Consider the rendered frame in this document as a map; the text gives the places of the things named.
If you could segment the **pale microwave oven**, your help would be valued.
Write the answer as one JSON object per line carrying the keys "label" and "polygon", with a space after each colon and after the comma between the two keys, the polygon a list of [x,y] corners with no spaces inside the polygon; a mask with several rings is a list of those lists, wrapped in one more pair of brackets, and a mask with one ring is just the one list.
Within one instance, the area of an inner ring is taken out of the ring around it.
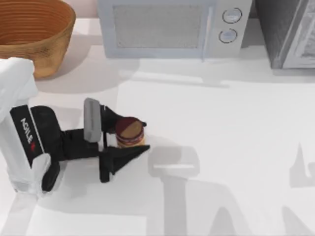
{"label": "pale microwave oven", "polygon": [[252,0],[97,0],[108,58],[238,56]]}

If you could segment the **microwave oven door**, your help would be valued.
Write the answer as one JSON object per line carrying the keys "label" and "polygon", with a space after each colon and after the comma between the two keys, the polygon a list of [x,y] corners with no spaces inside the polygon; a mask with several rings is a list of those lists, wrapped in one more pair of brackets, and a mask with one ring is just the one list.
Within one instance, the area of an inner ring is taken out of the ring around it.
{"label": "microwave oven door", "polygon": [[108,58],[203,58],[212,0],[97,0]]}

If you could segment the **round microwave knob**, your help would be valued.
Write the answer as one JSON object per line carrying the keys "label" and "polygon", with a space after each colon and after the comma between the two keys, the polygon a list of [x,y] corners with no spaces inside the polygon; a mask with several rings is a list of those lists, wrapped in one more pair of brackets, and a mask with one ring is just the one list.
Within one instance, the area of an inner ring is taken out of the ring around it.
{"label": "round microwave knob", "polygon": [[223,44],[234,42],[238,37],[238,33],[234,29],[225,29],[219,33],[219,40]]}
{"label": "round microwave knob", "polygon": [[242,15],[241,9],[235,7],[225,10],[222,14],[222,18],[227,24],[234,24],[241,20]]}

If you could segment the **pale grey rounded box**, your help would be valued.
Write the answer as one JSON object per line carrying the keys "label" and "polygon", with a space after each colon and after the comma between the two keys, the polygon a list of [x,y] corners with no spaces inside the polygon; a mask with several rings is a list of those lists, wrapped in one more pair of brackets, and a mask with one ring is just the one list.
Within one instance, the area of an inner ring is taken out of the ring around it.
{"label": "pale grey rounded box", "polygon": [[92,98],[84,100],[84,139],[90,143],[101,139],[100,103]]}

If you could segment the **red and brown can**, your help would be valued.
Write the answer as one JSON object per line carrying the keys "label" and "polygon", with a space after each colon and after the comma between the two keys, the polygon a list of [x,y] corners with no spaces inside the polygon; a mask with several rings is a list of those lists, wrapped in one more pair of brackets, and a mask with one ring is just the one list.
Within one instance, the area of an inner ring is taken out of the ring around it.
{"label": "red and brown can", "polygon": [[120,148],[143,146],[145,144],[144,125],[134,117],[121,118],[115,125],[117,145]]}

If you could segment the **brown woven basket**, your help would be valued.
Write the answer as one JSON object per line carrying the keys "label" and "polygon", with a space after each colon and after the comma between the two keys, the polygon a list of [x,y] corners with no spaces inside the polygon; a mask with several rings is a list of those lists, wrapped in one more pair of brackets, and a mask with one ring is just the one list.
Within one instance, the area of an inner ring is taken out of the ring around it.
{"label": "brown woven basket", "polygon": [[36,79],[54,75],[75,20],[74,9],[63,0],[0,0],[0,59],[32,60]]}

